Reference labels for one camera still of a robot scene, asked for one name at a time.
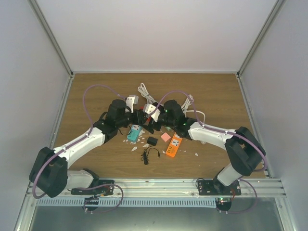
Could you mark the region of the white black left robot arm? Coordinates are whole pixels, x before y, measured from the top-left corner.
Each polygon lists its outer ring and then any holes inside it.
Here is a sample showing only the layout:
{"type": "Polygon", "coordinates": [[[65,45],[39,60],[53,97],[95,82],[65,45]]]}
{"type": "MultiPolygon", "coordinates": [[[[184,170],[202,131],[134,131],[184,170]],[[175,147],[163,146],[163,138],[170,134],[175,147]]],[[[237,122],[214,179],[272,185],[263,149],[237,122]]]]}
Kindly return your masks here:
{"type": "Polygon", "coordinates": [[[113,100],[108,111],[84,134],[62,146],[54,149],[44,147],[39,151],[29,174],[32,189],[39,188],[51,198],[66,189],[81,189],[95,194],[99,190],[99,177],[88,169],[70,171],[69,168],[89,151],[111,140],[120,128],[145,122],[143,110],[135,110],[124,100],[113,100]]]}

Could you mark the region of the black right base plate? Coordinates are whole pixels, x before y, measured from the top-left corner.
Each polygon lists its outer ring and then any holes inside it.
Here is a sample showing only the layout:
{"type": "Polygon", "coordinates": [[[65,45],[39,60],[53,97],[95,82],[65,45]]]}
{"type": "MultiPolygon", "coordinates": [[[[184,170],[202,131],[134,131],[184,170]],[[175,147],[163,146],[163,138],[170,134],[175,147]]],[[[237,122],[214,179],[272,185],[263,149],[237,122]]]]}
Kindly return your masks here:
{"type": "Polygon", "coordinates": [[[197,187],[199,195],[241,195],[241,187],[236,180],[229,186],[224,186],[218,180],[205,180],[199,178],[196,180],[195,185],[197,187]]]}

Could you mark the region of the pink square adapter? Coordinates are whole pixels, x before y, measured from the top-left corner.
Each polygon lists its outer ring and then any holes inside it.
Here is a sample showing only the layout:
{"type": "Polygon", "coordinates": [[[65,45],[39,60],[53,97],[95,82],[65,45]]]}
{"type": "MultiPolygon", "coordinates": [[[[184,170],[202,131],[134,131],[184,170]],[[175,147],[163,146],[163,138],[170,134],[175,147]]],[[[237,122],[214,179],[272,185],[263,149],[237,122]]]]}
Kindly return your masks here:
{"type": "Polygon", "coordinates": [[[164,142],[167,142],[168,140],[170,140],[171,139],[171,136],[168,134],[168,133],[163,133],[162,135],[161,135],[161,139],[164,141],[164,142]]]}

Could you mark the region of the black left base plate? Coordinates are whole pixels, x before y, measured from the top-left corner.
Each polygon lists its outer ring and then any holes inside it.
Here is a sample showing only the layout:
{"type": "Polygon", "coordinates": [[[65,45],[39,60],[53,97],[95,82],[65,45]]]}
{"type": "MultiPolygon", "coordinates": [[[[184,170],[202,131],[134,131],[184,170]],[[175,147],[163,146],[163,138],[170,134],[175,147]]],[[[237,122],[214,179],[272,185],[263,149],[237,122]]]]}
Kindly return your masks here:
{"type": "Polygon", "coordinates": [[[107,196],[113,194],[114,180],[95,180],[88,188],[78,189],[74,188],[71,190],[72,195],[93,195],[93,196],[107,196]]]}

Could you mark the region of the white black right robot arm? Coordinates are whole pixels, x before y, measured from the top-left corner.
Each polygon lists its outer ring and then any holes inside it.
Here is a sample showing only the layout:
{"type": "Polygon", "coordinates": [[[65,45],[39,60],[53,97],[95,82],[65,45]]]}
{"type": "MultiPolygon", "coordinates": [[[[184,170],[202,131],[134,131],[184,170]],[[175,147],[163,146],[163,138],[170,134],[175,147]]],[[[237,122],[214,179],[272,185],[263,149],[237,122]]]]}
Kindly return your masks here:
{"type": "Polygon", "coordinates": [[[172,128],[181,138],[209,143],[227,152],[230,163],[212,179],[213,189],[219,195],[228,192],[242,176],[250,176],[265,160],[265,150],[246,127],[233,130],[207,125],[187,117],[175,100],[163,106],[146,104],[143,111],[155,123],[172,128]]]}

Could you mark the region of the orange power strip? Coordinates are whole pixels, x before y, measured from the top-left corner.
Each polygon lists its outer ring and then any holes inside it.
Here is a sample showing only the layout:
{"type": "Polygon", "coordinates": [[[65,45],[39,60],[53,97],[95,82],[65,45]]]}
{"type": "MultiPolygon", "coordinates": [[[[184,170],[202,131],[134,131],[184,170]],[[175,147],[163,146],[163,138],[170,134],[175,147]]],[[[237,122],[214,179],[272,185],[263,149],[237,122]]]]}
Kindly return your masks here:
{"type": "Polygon", "coordinates": [[[176,153],[178,152],[181,142],[182,142],[182,138],[177,133],[174,133],[170,141],[170,144],[166,150],[166,155],[170,157],[175,157],[176,153]]]}

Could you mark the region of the black power adapter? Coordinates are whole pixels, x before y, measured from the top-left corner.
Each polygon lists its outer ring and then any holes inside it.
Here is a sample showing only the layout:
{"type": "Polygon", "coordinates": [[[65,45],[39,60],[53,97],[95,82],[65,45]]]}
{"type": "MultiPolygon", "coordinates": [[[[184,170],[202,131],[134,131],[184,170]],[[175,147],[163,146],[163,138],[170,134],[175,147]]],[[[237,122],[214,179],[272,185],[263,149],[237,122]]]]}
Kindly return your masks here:
{"type": "Polygon", "coordinates": [[[147,144],[151,145],[151,146],[156,146],[157,145],[157,142],[158,142],[158,139],[157,138],[154,138],[154,137],[149,137],[147,139],[147,144]]]}

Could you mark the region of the teal power strip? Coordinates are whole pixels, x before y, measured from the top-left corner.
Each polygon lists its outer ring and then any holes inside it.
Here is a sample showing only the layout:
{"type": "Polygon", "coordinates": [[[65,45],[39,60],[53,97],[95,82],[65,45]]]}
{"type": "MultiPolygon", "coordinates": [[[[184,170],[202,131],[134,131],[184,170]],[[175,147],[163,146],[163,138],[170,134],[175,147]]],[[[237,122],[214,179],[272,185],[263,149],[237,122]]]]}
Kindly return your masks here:
{"type": "Polygon", "coordinates": [[[130,142],[136,142],[136,140],[139,137],[141,131],[141,126],[140,125],[132,125],[131,126],[131,131],[130,133],[127,135],[127,139],[130,142]]]}

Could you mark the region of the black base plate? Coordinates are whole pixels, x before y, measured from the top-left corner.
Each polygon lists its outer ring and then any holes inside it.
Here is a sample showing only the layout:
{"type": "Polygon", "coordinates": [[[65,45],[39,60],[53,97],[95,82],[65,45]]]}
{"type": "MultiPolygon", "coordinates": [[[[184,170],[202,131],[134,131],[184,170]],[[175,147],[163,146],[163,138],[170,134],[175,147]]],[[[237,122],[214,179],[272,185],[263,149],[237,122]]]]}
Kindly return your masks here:
{"type": "Polygon", "coordinates": [[[236,180],[229,186],[224,186],[218,180],[205,180],[199,178],[196,180],[195,185],[197,187],[199,195],[241,195],[241,187],[236,180]]]}
{"type": "Polygon", "coordinates": [[[107,196],[113,194],[114,180],[95,180],[88,188],[78,189],[74,188],[71,190],[72,195],[93,195],[93,196],[107,196]]]}

